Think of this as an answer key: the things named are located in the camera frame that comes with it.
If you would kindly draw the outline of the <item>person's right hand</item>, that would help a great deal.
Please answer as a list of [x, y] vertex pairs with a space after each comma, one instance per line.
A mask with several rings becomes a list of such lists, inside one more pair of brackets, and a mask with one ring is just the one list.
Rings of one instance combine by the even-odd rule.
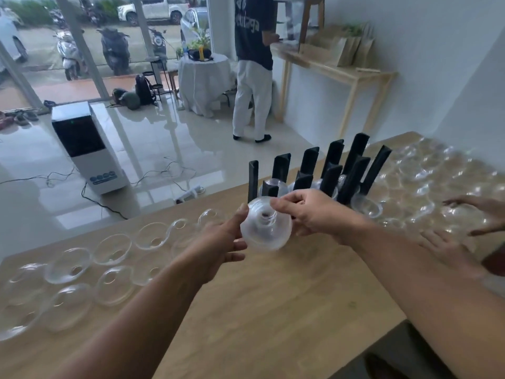
[[332, 236], [342, 245], [351, 246], [360, 232], [373, 226], [363, 215], [316, 189], [294, 190], [283, 197], [271, 198], [271, 202], [302, 205], [302, 219], [292, 219], [292, 234], [296, 236], [320, 233]]

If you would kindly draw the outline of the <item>clear plastic dome lid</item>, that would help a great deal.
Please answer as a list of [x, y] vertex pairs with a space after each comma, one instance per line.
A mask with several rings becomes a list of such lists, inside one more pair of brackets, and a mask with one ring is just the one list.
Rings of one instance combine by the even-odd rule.
[[257, 197], [248, 204], [247, 218], [241, 223], [243, 240], [262, 251], [283, 248], [292, 232], [292, 218], [271, 207], [271, 197]]

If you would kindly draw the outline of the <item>person's left forearm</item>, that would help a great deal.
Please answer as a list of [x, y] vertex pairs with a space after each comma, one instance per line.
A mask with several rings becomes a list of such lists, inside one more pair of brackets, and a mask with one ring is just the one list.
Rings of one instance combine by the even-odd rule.
[[180, 255], [51, 379], [152, 379], [193, 299], [223, 257]]

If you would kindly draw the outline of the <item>person's right forearm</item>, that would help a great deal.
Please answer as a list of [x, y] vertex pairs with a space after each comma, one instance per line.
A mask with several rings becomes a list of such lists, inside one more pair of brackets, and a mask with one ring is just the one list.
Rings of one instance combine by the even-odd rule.
[[341, 235], [458, 379], [505, 379], [505, 299], [373, 223]]

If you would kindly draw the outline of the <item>round table with white cloth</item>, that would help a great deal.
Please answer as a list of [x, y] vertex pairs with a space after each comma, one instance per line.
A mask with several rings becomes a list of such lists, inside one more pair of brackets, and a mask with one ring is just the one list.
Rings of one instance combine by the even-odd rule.
[[213, 53], [212, 60], [205, 62], [183, 57], [178, 64], [178, 81], [184, 108], [211, 118], [211, 104], [234, 85], [230, 59], [219, 53]]

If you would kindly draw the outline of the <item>white black air cooler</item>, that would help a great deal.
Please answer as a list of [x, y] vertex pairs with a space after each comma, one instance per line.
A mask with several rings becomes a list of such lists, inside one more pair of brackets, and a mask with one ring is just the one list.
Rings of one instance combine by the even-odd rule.
[[52, 107], [54, 133], [90, 189], [97, 195], [129, 185], [116, 153], [88, 102]]

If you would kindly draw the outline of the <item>dark green helmet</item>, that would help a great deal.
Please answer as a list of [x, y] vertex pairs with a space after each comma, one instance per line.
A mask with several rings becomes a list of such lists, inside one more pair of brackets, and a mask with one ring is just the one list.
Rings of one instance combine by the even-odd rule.
[[131, 111], [136, 111], [141, 108], [139, 96], [132, 91], [126, 91], [117, 98], [117, 104], [126, 107]]

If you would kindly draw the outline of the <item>rows of clear dome lids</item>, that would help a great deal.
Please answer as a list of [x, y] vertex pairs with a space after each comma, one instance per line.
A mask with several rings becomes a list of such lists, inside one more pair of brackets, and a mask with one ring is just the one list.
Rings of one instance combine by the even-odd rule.
[[147, 286], [208, 223], [226, 220], [207, 209], [196, 222], [152, 222], [136, 233], [116, 233], [94, 248], [63, 250], [46, 263], [27, 263], [0, 278], [0, 343], [40, 324], [66, 331], [85, 319], [93, 305], [113, 307]]

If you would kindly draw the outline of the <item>black metal stool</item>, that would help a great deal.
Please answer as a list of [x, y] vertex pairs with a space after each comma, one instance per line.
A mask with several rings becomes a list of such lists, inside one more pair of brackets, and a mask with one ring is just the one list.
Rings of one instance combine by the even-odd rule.
[[164, 70], [163, 62], [157, 56], [146, 57], [145, 61], [150, 64], [151, 70], [143, 72], [142, 75], [148, 82], [150, 93], [155, 100], [154, 105], [157, 106], [158, 101], [163, 101], [162, 95], [165, 92], [160, 73], [160, 69]]

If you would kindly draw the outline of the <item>row of brown paper bags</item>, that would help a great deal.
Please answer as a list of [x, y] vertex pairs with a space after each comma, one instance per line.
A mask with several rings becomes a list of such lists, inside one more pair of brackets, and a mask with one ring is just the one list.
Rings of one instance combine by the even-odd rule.
[[369, 22], [328, 26], [306, 38], [299, 54], [330, 67], [368, 68], [373, 33]]

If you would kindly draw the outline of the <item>dark scooter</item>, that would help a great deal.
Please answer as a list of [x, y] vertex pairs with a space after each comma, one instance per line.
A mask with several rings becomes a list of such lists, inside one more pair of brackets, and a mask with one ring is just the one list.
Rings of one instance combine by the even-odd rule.
[[151, 34], [151, 42], [153, 46], [154, 56], [159, 57], [161, 60], [166, 61], [167, 57], [167, 48], [166, 48], [166, 40], [163, 37], [162, 32], [157, 31], [154, 28], [148, 28]]

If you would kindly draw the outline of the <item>silver car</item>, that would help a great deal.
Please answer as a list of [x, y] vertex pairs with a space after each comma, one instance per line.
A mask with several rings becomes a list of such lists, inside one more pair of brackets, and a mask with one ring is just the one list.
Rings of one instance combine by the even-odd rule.
[[190, 8], [180, 20], [180, 37], [181, 42], [189, 44], [196, 36], [192, 33], [192, 28], [205, 29], [210, 28], [208, 8], [192, 7]]

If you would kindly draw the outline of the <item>black scooter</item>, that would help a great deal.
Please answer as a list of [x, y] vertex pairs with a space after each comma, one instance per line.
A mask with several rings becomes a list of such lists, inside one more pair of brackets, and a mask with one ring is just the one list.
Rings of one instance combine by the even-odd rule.
[[130, 52], [129, 52], [129, 35], [104, 27], [97, 29], [101, 34], [101, 43], [103, 55], [107, 65], [113, 71], [115, 76], [126, 75], [130, 72]]

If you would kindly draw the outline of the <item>white pickup truck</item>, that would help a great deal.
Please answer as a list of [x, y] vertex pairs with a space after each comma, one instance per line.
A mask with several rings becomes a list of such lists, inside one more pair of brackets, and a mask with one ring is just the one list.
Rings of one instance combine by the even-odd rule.
[[[184, 14], [190, 9], [189, 3], [172, 3], [169, 0], [141, 0], [145, 19], [149, 22], [168, 22], [179, 25]], [[117, 6], [118, 19], [131, 26], [138, 26], [135, 5], [130, 2]]]

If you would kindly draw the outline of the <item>row of shoes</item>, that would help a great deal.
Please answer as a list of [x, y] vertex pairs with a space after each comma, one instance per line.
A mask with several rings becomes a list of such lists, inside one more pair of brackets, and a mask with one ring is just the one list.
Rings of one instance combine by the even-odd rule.
[[0, 110], [0, 132], [11, 127], [28, 127], [39, 121], [39, 116], [51, 113], [56, 106], [54, 101], [43, 101], [44, 108], [23, 108], [4, 112]]

